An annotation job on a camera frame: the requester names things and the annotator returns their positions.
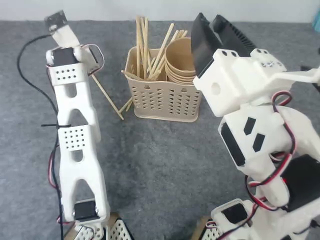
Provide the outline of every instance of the cable tie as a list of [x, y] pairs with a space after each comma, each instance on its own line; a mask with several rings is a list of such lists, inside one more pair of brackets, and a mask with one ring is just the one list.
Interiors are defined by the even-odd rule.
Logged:
[[71, 124], [68, 124], [68, 125], [59, 125], [59, 124], [41, 124], [41, 127], [56, 127], [56, 129], [59, 129], [59, 128], [70, 128], [71, 127]]

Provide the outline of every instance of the utensil holder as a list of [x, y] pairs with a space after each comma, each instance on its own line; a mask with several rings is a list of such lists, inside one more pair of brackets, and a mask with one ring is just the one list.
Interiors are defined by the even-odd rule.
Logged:
[[[158, 52], [159, 49], [150, 49], [150, 58], [156, 57]], [[137, 75], [136, 47], [129, 50], [125, 71]], [[134, 113], [138, 118], [186, 123], [197, 120], [202, 95], [193, 85], [167, 81], [164, 68], [156, 81], [126, 78], [133, 98]]]

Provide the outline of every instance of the chopstick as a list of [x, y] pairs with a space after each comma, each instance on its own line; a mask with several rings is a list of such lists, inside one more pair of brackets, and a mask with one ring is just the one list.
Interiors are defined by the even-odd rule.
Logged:
[[164, 40], [163, 40], [163, 42], [162, 42], [162, 45], [161, 45], [160, 50], [159, 50], [159, 52], [158, 52], [158, 55], [156, 56], [156, 59], [155, 59], [154, 64], [153, 64], [153, 66], [152, 66], [152, 69], [151, 69], [151, 72], [150, 72], [151, 74], [153, 74], [153, 73], [155, 72], [156, 68], [157, 68], [159, 59], [160, 59], [160, 57], [161, 57], [161, 55], [162, 55], [162, 52], [163, 52], [164, 49], [165, 49], [165, 46], [166, 46], [167, 41], [168, 41], [168, 38], [169, 38], [169, 36], [170, 36], [170, 34], [171, 34], [171, 31], [172, 31], [172, 29], [174, 28], [174, 26], [175, 26], [175, 25], [174, 25], [173, 23], [171, 23], [170, 26], [169, 26], [168, 31], [166, 32], [166, 35], [165, 35], [165, 37], [164, 37]]

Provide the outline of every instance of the perforated plate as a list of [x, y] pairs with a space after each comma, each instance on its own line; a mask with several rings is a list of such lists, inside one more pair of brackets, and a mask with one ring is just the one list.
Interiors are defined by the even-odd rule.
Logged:
[[58, 134], [60, 148], [68, 151], [83, 150], [92, 142], [89, 125], [60, 128]]
[[74, 240], [91, 240], [93, 235], [93, 230], [90, 227], [81, 226], [81, 229], [75, 236]]
[[216, 240], [220, 235], [217, 228], [206, 228], [201, 240]]
[[87, 69], [83, 63], [75, 63], [49, 68], [53, 86], [74, 84], [88, 80]]
[[110, 240], [132, 240], [123, 220], [118, 219], [111, 228]]

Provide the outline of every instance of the wooden stick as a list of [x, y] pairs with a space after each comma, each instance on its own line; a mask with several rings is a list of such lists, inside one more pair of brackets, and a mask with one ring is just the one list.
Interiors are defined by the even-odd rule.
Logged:
[[138, 77], [138, 76], [132, 74], [131, 72], [124, 71], [124, 70], [121, 70], [121, 72], [122, 72], [124, 75], [127, 75], [128, 77], [133, 78], [133, 79], [135, 79], [135, 80], [144, 81], [144, 79], [142, 79], [141, 77]]
[[184, 34], [184, 31], [185, 31], [185, 30], [179, 30], [179, 33], [178, 33], [178, 35], [177, 35], [177, 38], [178, 38], [178, 39], [181, 38], [182, 34]]
[[184, 38], [187, 35], [188, 31], [184, 30], [184, 33], [181, 35], [181, 38]]
[[168, 31], [166, 32], [166, 35], [165, 35], [165, 37], [164, 37], [164, 40], [163, 40], [163, 42], [162, 42], [162, 45], [161, 45], [160, 50], [159, 50], [159, 52], [158, 52], [158, 55], [156, 56], [156, 59], [155, 59], [154, 64], [153, 64], [153, 66], [152, 66], [151, 74], [153, 74], [153, 73], [155, 72], [155, 70], [157, 69], [158, 62], [159, 62], [159, 60], [160, 60], [160, 57], [161, 57], [161, 55], [162, 55], [162, 52], [163, 52], [164, 49], [165, 49], [165, 46], [166, 46], [167, 41], [168, 41], [168, 38], [169, 38], [169, 36], [170, 36], [170, 34], [171, 34], [171, 31], [172, 31], [172, 29], [174, 28], [174, 26], [175, 26], [175, 25], [174, 25], [173, 23], [171, 23], [170, 26], [169, 26]]
[[130, 109], [130, 107], [131, 107], [131, 105], [132, 105], [132, 103], [133, 103], [134, 101], [132, 100], [129, 104], [128, 104], [128, 106], [126, 107], [126, 112], [128, 112], [129, 111], [129, 109]]
[[120, 108], [119, 113], [122, 113], [123, 110], [126, 109], [126, 107], [128, 106], [128, 104], [133, 100], [132, 97], [129, 98], [129, 100], [122, 106], [122, 108]]
[[140, 77], [140, 22], [139, 22], [139, 16], [136, 16], [135, 18], [135, 24], [136, 24], [136, 75]]
[[156, 58], [154, 57], [154, 58], [152, 58], [152, 61], [151, 61], [151, 67], [152, 67], [152, 65], [155, 63], [155, 60], [156, 60]]
[[[172, 43], [174, 40], [176, 40], [178, 38], [179, 32], [180, 31], [178, 31], [178, 30], [175, 31], [175, 33], [173, 34], [173, 36], [172, 36], [172, 38], [170, 40], [170, 43]], [[163, 54], [163, 56], [162, 56], [162, 58], [161, 58], [161, 60], [160, 60], [160, 62], [159, 62], [159, 64], [158, 64], [158, 66], [157, 66], [155, 71], [160, 70], [160, 72], [161, 72], [162, 68], [164, 66], [164, 64], [163, 64], [164, 62], [165, 62], [165, 54]]]
[[143, 35], [143, 43], [144, 43], [144, 48], [143, 48], [143, 78], [147, 78], [147, 61], [148, 61], [148, 18], [145, 17], [144, 20], [143, 18], [141, 20], [141, 27], [142, 27], [142, 35]]
[[152, 68], [152, 63], [150, 61], [150, 52], [149, 51], [148, 51], [147, 61], [148, 61], [148, 68], [147, 68], [146, 72], [149, 73], [150, 69]]
[[156, 70], [156, 71], [154, 72], [154, 74], [152, 74], [152, 75], [149, 76], [149, 79], [150, 79], [151, 81], [156, 81], [156, 80], [157, 80], [157, 77], [159, 77], [160, 73], [161, 73], [160, 70]]
[[116, 107], [116, 105], [114, 104], [114, 102], [111, 100], [111, 98], [109, 97], [109, 95], [107, 94], [107, 92], [105, 91], [105, 89], [101, 86], [100, 82], [98, 81], [98, 79], [96, 78], [96, 76], [94, 74], [91, 75], [93, 80], [95, 81], [95, 83], [98, 85], [98, 87], [100, 88], [101, 92], [104, 94], [105, 98], [109, 101], [109, 103], [111, 104], [111, 106], [113, 107], [113, 109], [115, 110], [115, 112], [119, 115], [119, 117], [122, 120], [125, 120], [124, 117], [121, 115], [121, 112], [119, 112], [118, 108]]

